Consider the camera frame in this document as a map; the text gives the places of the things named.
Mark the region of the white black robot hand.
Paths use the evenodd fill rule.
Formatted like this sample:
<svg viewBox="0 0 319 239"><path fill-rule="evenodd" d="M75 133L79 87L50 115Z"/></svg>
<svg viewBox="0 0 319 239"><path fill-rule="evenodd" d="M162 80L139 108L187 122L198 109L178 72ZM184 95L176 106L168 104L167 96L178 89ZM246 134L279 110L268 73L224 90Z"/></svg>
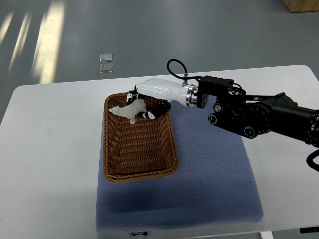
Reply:
<svg viewBox="0 0 319 239"><path fill-rule="evenodd" d="M178 84L164 79L152 78L135 85L127 94L127 103L131 104L135 100L143 100L145 97L160 100L152 109L138 113L142 118L155 120L170 111L170 103L173 101L185 107L193 107L198 101L197 92L197 86L193 84Z"/></svg>

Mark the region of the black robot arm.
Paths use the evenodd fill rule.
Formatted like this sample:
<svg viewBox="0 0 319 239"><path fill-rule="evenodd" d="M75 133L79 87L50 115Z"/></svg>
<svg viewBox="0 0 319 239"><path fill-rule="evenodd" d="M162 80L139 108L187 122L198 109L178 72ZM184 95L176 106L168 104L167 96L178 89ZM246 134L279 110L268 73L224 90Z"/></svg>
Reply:
<svg viewBox="0 0 319 239"><path fill-rule="evenodd" d="M319 146L319 112L303 108L285 93L274 96L248 95L232 79L212 76L189 76L186 67L183 85L196 80L197 88L186 94L187 103L203 109L209 96L215 96L211 125L253 139L271 131Z"/></svg>

